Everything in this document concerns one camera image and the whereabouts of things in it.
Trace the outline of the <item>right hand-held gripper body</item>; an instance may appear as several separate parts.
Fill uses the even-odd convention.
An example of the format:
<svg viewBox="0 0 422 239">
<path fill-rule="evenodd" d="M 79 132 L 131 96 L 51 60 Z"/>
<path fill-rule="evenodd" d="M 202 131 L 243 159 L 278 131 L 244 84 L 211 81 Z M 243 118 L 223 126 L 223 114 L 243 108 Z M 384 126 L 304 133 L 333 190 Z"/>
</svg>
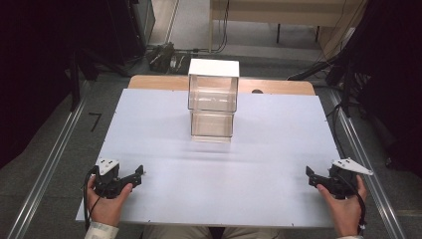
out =
<svg viewBox="0 0 422 239">
<path fill-rule="evenodd" d="M 328 170 L 332 187 L 328 190 L 336 199 L 345 199 L 357 192 L 357 174 L 373 175 L 374 172 L 353 159 L 337 159 Z"/>
</svg>

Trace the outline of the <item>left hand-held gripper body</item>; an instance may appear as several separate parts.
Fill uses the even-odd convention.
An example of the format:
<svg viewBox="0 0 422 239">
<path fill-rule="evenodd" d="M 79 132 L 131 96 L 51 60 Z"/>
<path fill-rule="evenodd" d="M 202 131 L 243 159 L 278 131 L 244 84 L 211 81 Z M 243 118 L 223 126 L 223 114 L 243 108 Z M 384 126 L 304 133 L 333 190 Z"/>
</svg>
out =
<svg viewBox="0 0 422 239">
<path fill-rule="evenodd" d="M 101 159 L 94 167 L 95 193 L 100 197 L 114 199 L 123 188 L 130 183 L 131 177 L 118 176 L 119 161 L 116 159 Z"/>
</svg>

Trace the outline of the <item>person's left hand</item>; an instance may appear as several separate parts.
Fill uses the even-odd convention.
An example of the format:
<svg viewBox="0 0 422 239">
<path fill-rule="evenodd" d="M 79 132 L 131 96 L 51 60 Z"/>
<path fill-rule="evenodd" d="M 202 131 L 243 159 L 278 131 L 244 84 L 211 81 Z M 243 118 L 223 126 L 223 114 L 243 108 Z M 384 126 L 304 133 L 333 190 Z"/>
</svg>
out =
<svg viewBox="0 0 422 239">
<path fill-rule="evenodd" d="M 88 205 L 91 219 L 94 222 L 117 227 L 120 221 L 122 207 L 132 192 L 132 184 L 127 184 L 120 195 L 114 199 L 106 199 L 96 195 L 94 180 L 88 182 Z"/>
</svg>

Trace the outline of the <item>person's right hand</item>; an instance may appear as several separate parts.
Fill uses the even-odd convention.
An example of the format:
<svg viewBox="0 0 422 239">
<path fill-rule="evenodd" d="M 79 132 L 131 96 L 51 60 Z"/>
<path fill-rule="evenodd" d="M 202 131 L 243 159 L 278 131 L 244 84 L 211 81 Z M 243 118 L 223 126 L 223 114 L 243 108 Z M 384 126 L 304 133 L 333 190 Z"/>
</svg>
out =
<svg viewBox="0 0 422 239">
<path fill-rule="evenodd" d="M 324 186 L 319 184 L 316 187 L 329 209 L 337 237 L 359 235 L 358 225 L 362 214 L 359 200 L 366 200 L 367 191 L 362 178 L 357 175 L 356 179 L 358 196 L 347 199 L 335 199 Z"/>
</svg>

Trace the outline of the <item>white table board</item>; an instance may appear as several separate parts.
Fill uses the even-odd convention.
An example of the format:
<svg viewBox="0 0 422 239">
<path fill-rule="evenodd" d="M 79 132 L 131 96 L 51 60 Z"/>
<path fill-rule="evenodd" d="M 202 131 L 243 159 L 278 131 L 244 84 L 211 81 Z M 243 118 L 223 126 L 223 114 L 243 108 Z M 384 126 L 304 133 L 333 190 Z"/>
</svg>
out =
<svg viewBox="0 0 422 239">
<path fill-rule="evenodd" d="M 194 141 L 182 91 L 122 92 L 100 159 L 142 166 L 121 219 L 139 224 L 328 228 L 307 168 L 338 152 L 316 96 L 241 94 L 230 142 Z"/>
</svg>

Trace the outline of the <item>wooden table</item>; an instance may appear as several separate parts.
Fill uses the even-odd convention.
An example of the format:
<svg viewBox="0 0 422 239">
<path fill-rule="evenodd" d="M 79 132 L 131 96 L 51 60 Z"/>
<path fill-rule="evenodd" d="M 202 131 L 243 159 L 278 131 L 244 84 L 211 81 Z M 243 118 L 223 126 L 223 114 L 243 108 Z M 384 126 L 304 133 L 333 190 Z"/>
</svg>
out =
<svg viewBox="0 0 422 239">
<path fill-rule="evenodd" d="M 189 79 L 187 76 L 150 76 L 136 75 L 129 81 L 129 89 L 150 89 L 187 91 Z M 314 96 L 315 90 L 309 82 L 264 80 L 256 78 L 241 78 L 239 92 L 251 93 L 260 90 L 263 94 Z"/>
</svg>

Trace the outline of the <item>black tripod stand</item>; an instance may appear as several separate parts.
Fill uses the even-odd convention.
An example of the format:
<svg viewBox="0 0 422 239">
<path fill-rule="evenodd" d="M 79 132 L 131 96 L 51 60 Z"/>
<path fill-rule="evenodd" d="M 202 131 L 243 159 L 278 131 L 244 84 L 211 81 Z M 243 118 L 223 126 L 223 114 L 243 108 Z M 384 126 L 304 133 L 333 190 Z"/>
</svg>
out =
<svg viewBox="0 0 422 239">
<path fill-rule="evenodd" d="M 355 81 L 354 62 L 350 57 L 334 56 L 326 61 L 315 62 L 308 70 L 287 77 L 288 81 L 302 81 L 315 73 L 329 68 L 329 73 L 325 78 L 328 86 L 335 86 L 342 83 L 342 94 L 340 102 L 335 107 L 342 109 L 349 118 L 349 108 L 352 106 L 350 101 L 353 82 Z"/>
<path fill-rule="evenodd" d="M 96 68 L 95 63 L 99 63 L 122 77 L 129 77 L 127 71 L 101 57 L 91 49 L 75 47 L 70 52 L 69 60 L 72 94 L 71 112 L 77 108 L 81 101 L 79 71 L 82 71 L 86 80 L 95 81 L 99 76 L 99 70 Z"/>
</svg>

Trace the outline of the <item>clear acrylic drawer cabinet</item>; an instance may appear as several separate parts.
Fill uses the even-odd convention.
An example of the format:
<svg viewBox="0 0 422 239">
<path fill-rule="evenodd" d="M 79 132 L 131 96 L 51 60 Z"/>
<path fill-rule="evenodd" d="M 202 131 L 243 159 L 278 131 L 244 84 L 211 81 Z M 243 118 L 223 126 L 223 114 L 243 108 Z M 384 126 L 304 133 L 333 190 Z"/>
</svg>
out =
<svg viewBox="0 0 422 239">
<path fill-rule="evenodd" d="M 237 110 L 238 61 L 192 59 L 188 71 L 191 137 L 197 141 L 230 142 Z"/>
</svg>

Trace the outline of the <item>black curtain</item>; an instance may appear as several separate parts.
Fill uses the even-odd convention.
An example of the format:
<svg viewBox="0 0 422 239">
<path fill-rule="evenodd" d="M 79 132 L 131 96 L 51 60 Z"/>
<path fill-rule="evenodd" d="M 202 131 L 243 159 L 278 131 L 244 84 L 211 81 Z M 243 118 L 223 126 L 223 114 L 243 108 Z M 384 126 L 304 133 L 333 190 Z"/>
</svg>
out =
<svg viewBox="0 0 422 239">
<path fill-rule="evenodd" d="M 422 0 L 368 0 L 326 82 L 369 80 L 357 100 L 392 135 L 392 161 L 422 178 Z"/>
<path fill-rule="evenodd" d="M 0 0 L 0 168 L 72 97 L 70 52 L 87 48 L 122 68 L 145 47 L 140 0 Z"/>
</svg>

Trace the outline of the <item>light wooden desk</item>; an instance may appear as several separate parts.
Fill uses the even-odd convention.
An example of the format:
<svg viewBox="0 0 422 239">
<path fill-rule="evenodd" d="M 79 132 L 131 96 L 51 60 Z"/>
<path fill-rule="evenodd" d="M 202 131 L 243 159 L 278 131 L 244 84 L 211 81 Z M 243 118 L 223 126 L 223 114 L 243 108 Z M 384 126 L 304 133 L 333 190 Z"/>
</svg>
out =
<svg viewBox="0 0 422 239">
<path fill-rule="evenodd" d="M 209 44 L 213 21 L 224 20 L 319 27 L 317 40 L 331 58 L 350 28 L 356 27 L 368 0 L 209 0 Z"/>
</svg>

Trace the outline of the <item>aluminium floor rail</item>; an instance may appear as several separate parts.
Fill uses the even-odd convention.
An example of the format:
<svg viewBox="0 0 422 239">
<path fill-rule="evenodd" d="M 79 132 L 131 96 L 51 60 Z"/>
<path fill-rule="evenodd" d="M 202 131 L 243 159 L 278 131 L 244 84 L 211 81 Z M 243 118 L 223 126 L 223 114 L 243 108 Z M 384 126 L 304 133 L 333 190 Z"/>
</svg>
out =
<svg viewBox="0 0 422 239">
<path fill-rule="evenodd" d="M 62 127 L 60 134 L 41 169 L 41 172 L 35 180 L 31 191 L 25 198 L 22 207 L 19 210 L 19 214 L 17 215 L 17 218 L 13 224 L 13 227 L 8 233 L 6 239 L 24 238 L 53 177 L 53 174 L 61 160 L 62 154 L 83 112 L 83 109 L 86 105 L 87 96 L 90 93 L 91 88 L 92 84 L 90 82 L 82 83 L 82 86 L 80 87 L 81 100 L 77 104 L 76 108 L 67 116 L 64 126 Z"/>
<path fill-rule="evenodd" d="M 363 143 L 363 136 L 356 127 L 355 119 L 353 117 L 348 118 L 342 109 L 335 108 L 340 102 L 339 92 L 330 90 L 327 94 L 333 104 L 332 113 L 328 117 L 331 119 L 331 132 L 338 151 L 342 156 L 352 155 L 358 163 L 374 172 L 372 176 L 365 176 L 365 180 L 370 196 L 376 206 L 376 211 L 388 234 L 388 239 L 407 239 L 398 215 L 388 198 L 385 188 L 381 185 L 379 170 L 375 167 L 373 157 L 368 152 L 369 147 Z"/>
</svg>

